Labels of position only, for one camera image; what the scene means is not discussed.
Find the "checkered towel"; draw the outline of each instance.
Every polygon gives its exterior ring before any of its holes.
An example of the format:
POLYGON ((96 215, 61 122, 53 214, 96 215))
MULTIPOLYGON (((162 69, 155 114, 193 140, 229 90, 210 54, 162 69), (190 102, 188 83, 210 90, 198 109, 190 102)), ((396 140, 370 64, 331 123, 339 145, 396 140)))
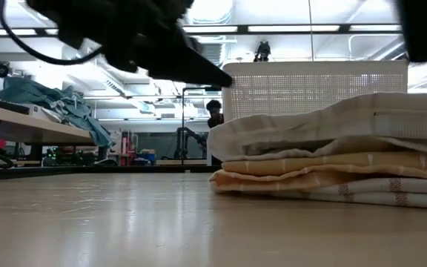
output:
POLYGON ((366 94, 310 113, 235 119, 213 128, 208 146, 222 161, 390 151, 390 146, 427 152, 427 94, 366 94))
POLYGON ((427 208, 427 179, 366 179, 307 191, 271 192, 275 197, 427 208))

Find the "blue cloth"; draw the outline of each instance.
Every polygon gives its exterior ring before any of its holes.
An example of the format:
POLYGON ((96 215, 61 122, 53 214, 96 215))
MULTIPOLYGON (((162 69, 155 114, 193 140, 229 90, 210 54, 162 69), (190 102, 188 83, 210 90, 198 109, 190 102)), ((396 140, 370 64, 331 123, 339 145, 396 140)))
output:
POLYGON ((4 90, 0 90, 0 100, 50 109, 76 127, 90 131, 95 145, 104 147, 113 143, 110 134, 90 116, 91 108, 72 87, 50 89, 29 79, 6 78, 4 90))

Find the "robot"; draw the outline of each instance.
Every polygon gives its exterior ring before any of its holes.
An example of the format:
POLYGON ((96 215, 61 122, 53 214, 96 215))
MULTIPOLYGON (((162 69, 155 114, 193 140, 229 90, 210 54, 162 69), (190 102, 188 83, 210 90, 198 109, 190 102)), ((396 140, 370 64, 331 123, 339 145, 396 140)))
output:
POLYGON ((395 1, 410 62, 427 62, 427 1, 395 1))
POLYGON ((76 65, 103 54, 123 71, 148 70, 155 79, 230 87, 233 79, 199 54, 179 19, 193 0, 27 0, 27 5, 59 27, 58 37, 79 49, 84 38, 101 46, 80 59, 54 59, 27 46, 10 29, 0 0, 0 24, 25 52, 54 65, 76 65))

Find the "wooden table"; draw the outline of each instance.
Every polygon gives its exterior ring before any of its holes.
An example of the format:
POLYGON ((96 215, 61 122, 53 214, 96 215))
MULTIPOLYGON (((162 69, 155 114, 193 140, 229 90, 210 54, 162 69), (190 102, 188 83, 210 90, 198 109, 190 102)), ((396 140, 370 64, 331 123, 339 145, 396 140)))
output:
MULTIPOLYGON (((182 165, 181 159, 158 159, 158 166, 182 165)), ((206 159, 184 159, 184 165, 207 165, 206 159)))
POLYGON ((86 130, 37 119, 2 108, 0 108, 0 139, 41 144, 93 144, 90 133, 86 130))
POLYGON ((427 210, 211 192, 210 174, 0 181, 0 267, 423 267, 427 210))

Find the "perforated board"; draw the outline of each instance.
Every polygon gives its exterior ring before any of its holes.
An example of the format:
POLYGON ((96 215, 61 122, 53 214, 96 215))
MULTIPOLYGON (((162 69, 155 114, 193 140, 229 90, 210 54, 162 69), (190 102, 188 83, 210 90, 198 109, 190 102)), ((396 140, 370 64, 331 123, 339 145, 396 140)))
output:
POLYGON ((364 93, 407 92, 408 65, 393 62, 232 63, 223 88, 225 120, 314 111, 364 93))

